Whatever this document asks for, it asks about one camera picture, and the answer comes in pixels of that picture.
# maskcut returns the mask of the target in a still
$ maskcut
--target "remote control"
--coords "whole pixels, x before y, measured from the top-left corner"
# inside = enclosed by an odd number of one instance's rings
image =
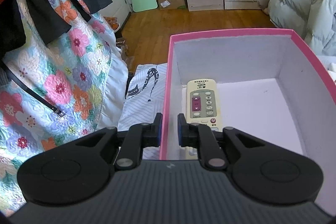
[[[213,79],[196,79],[189,81],[186,93],[187,123],[206,124],[214,131],[222,131],[223,124],[220,111],[219,95]],[[194,159],[197,151],[185,148],[185,158]]]

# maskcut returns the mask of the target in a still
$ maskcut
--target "pink box rim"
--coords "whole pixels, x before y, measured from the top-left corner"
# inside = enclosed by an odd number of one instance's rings
[[[302,38],[293,30],[290,29],[275,29],[275,28],[255,28],[255,29],[226,29],[226,30],[211,30],[211,31],[201,31],[201,32],[190,32],[175,34],[170,37],[169,50],[168,50],[168,64],[167,64],[167,76],[166,76],[166,87],[165,87],[165,97],[163,105],[163,118],[162,118],[162,133],[161,133],[161,147],[160,147],[160,160],[166,160],[167,155],[167,134],[168,134],[168,122],[169,122],[169,101],[170,101],[170,82],[171,82],[171,72],[172,72],[172,61],[173,61],[173,48],[174,44],[199,38],[213,38],[213,37],[239,37],[246,35],[290,35],[291,40],[300,49],[300,51],[305,55],[308,61],[311,63],[323,83],[325,84],[327,90],[329,91],[331,98],[336,104],[336,85],[332,81],[330,75],[317,58],[317,56],[312,52],[309,46],[302,40]]]

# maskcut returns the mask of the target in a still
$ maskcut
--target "maroon button panel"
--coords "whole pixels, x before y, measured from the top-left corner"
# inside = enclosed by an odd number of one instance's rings
[[[192,109],[193,111],[201,110],[201,97],[193,97],[192,98]]]

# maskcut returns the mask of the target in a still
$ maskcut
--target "silver screw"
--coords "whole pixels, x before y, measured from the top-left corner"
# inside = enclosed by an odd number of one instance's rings
[[[122,158],[117,160],[117,165],[120,167],[130,167],[133,164],[133,160],[128,158]]]
[[[208,161],[208,163],[212,166],[212,167],[222,167],[225,164],[225,161],[223,159],[219,159],[219,158],[213,158],[210,159]]]

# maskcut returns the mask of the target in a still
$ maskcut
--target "cardboard box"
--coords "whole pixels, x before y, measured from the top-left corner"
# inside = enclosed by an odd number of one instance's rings
[[[160,10],[186,9],[186,0],[157,0]]]
[[[223,126],[316,161],[324,182],[316,203],[336,213],[336,86],[293,30],[232,29],[170,37],[161,160],[185,159],[177,116],[186,85],[214,79]]]

